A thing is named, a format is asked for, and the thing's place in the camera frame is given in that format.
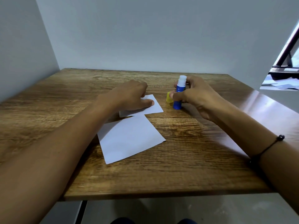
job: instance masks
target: glue stick cap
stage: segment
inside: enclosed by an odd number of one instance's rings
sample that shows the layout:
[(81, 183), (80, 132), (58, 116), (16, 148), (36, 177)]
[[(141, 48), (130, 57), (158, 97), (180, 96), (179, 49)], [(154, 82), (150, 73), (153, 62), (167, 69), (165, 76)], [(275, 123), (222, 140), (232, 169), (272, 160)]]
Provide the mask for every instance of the glue stick cap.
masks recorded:
[(167, 93), (167, 97), (166, 97), (166, 102), (167, 103), (172, 103), (173, 99), (171, 99), (171, 97), (169, 96), (170, 92)]
[(179, 87), (185, 87), (186, 86), (186, 80), (187, 80), (187, 76), (180, 75), (180, 78), (178, 79), (178, 86)]

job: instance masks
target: dark blue pants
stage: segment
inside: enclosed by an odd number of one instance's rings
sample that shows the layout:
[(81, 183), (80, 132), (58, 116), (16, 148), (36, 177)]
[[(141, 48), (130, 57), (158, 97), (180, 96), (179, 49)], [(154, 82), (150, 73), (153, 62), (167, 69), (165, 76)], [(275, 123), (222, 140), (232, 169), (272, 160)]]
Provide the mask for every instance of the dark blue pants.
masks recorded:
[[(115, 219), (111, 224), (135, 224), (131, 219), (128, 218), (118, 218)], [(183, 219), (178, 224), (197, 224), (191, 219)]]

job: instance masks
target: wood grain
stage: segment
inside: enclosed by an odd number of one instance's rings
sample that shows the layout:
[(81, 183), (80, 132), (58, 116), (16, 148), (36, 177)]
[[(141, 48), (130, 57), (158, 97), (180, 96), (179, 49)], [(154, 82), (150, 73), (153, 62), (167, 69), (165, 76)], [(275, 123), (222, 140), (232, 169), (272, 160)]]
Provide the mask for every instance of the wood grain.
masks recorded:
[[(97, 137), (75, 170), (62, 200), (270, 192), (248, 168), (247, 156), (194, 107), (174, 110), (166, 93), (180, 73), (63, 69), (0, 105), (0, 164), (120, 83), (143, 80), (163, 113), (147, 115), (166, 139), (106, 165)], [(225, 74), (197, 74), (221, 96), (296, 147), (299, 114)], [(119, 120), (118, 114), (108, 122)]]

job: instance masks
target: person's left hand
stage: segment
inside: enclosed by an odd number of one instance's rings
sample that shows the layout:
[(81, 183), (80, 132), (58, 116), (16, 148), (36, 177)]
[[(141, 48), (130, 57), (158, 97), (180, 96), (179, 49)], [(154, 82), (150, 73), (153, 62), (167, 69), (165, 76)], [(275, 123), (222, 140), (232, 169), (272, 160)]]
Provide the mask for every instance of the person's left hand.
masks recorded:
[(147, 90), (146, 82), (138, 82), (130, 80), (122, 83), (108, 92), (110, 99), (118, 102), (118, 109), (121, 110), (137, 110), (154, 105), (151, 99), (141, 100)]

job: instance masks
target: blue glue stick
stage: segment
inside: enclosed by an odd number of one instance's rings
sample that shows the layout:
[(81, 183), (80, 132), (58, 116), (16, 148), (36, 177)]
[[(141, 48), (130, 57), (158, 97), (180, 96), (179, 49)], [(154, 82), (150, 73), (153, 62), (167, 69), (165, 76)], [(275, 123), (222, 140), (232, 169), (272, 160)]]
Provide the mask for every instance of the blue glue stick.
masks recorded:
[[(186, 88), (186, 79), (187, 76), (185, 75), (180, 75), (180, 78), (178, 79), (178, 84), (176, 86), (176, 91), (177, 92), (183, 92)], [(182, 107), (182, 101), (174, 101), (173, 103), (173, 108), (174, 109), (181, 109)]]

